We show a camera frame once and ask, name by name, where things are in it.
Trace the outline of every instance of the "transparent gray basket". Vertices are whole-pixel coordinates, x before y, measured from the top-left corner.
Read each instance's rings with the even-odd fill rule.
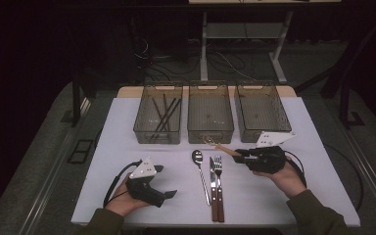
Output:
[[[188,102],[189,143],[204,144],[205,136],[231,143],[234,124],[226,81],[191,81]]]
[[[237,81],[235,103],[241,141],[257,143],[262,131],[292,130],[272,81]]]
[[[145,83],[133,126],[139,144],[180,143],[182,90],[182,82]]]

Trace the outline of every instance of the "sleeve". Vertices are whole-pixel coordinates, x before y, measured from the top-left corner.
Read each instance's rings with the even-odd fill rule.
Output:
[[[295,216],[300,235],[348,235],[353,234],[344,222],[344,217],[324,207],[310,190],[287,202]]]
[[[123,222],[123,216],[106,209],[97,209],[90,222],[75,235],[117,235]]]

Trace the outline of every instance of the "wooden handle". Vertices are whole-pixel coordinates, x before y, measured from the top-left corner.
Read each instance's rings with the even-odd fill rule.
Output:
[[[216,200],[216,188],[211,188],[211,210],[212,210],[212,221],[218,221],[218,202]]]
[[[217,198],[218,198],[218,222],[224,222],[224,204],[222,201],[222,188],[217,189]]]
[[[226,148],[226,147],[224,147],[224,146],[222,146],[220,144],[216,144],[215,148],[218,149],[218,150],[223,151],[224,153],[226,153],[228,155],[231,155],[231,156],[234,156],[234,157],[241,157],[240,153],[237,153],[234,150],[230,150],[229,148]]]

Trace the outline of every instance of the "spoon handle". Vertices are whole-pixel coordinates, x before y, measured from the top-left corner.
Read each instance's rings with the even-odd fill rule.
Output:
[[[203,181],[203,187],[204,187],[204,193],[206,194],[207,205],[210,206],[212,204],[212,201],[209,196],[209,190],[207,190],[206,180],[204,180],[203,171],[201,169],[199,169],[199,171],[201,174],[201,180]]]

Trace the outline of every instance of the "fork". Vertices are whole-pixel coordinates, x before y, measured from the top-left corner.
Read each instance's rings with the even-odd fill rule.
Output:
[[[218,200],[218,222],[224,222],[224,206],[222,201],[222,186],[221,186],[221,174],[222,174],[222,161],[221,156],[215,156],[214,160],[214,172],[217,177],[217,200]]]

